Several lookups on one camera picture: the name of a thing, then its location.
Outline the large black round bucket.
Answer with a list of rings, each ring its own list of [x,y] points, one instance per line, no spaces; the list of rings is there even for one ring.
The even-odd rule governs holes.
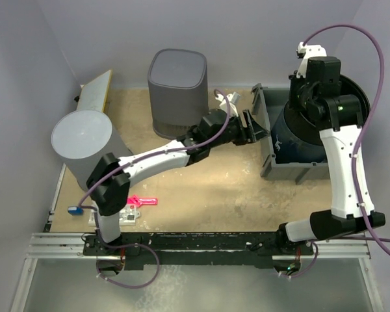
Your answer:
[[[339,96],[309,101],[306,110],[296,110],[315,128],[319,139],[322,130],[339,131],[342,127],[349,125],[361,128],[368,118],[371,107],[364,91],[344,75],[340,76],[340,82]]]

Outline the dark grey mesh basket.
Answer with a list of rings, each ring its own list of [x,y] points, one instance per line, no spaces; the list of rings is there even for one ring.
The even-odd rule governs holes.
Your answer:
[[[209,111],[207,59],[196,51],[163,49],[148,70],[152,127],[162,138],[185,134]]]

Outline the light grey round bin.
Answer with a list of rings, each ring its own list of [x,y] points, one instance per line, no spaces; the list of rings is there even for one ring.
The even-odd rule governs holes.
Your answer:
[[[132,156],[110,118],[98,110],[76,110],[63,117],[51,134],[51,145],[83,191],[98,161],[107,153]]]

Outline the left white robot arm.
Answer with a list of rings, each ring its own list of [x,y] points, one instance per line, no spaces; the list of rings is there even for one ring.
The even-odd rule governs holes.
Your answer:
[[[253,144],[269,136],[270,131],[261,127],[248,110],[242,116],[229,116],[221,109],[213,109],[184,135],[157,149],[120,158],[105,154],[86,181],[86,194],[96,205],[98,248],[107,255],[120,249],[119,214],[134,185],[159,173],[198,163],[217,146]]]

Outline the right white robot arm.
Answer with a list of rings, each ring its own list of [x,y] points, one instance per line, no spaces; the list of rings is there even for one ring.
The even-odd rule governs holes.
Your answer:
[[[287,125],[298,138],[311,138],[324,147],[332,204],[305,220],[279,226],[276,247],[283,254],[293,253],[306,240],[334,239],[385,225],[385,215],[375,210],[368,192],[358,146],[370,112],[366,95],[341,75],[336,57],[304,58],[289,79],[287,112],[292,120]]]

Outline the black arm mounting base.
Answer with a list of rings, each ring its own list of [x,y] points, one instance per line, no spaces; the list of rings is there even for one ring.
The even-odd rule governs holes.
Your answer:
[[[273,258],[313,255],[305,243],[280,243],[275,232],[164,232],[122,233],[106,247],[97,235],[84,238],[83,254],[108,258],[124,250],[125,270],[142,270],[146,265],[247,265],[271,268]]]

